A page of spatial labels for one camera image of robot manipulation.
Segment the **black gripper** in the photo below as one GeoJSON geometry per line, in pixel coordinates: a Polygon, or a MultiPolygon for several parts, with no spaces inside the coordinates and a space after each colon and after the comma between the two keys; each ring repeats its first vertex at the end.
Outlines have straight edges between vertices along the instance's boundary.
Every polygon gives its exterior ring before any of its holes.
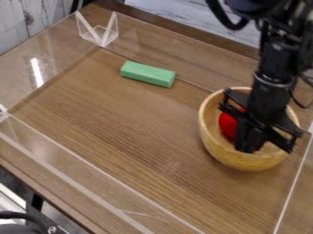
{"type": "Polygon", "coordinates": [[[267,142],[292,152],[304,131],[287,113],[296,80],[272,79],[264,73],[253,74],[251,93],[236,88],[224,90],[220,110],[237,118],[235,148],[253,154],[267,142]]]}

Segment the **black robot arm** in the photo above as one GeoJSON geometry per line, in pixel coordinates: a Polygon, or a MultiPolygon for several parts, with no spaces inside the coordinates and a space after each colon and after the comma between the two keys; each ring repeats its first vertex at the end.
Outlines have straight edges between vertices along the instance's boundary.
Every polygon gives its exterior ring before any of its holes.
{"type": "Polygon", "coordinates": [[[225,0],[240,16],[233,22],[220,1],[209,3],[221,23],[233,30],[249,22],[261,31],[260,65],[251,93],[224,90],[221,110],[237,120],[235,148],[259,151],[266,143],[291,152],[304,131],[288,116],[299,81],[313,86],[306,72],[313,69],[313,0],[225,0]]]}

